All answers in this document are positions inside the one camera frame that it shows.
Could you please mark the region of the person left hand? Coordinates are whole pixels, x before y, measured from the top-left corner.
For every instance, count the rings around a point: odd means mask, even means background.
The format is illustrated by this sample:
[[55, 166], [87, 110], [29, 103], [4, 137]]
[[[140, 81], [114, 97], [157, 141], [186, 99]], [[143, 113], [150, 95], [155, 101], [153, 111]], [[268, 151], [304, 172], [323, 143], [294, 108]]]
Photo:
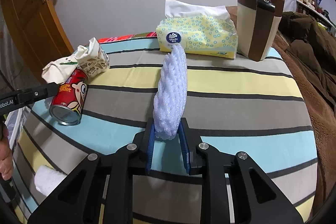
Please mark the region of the person left hand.
[[8, 129], [4, 123], [1, 123], [1, 132], [3, 138], [0, 148], [0, 173], [2, 178], [7, 181], [12, 177], [14, 168], [13, 155], [8, 140]]

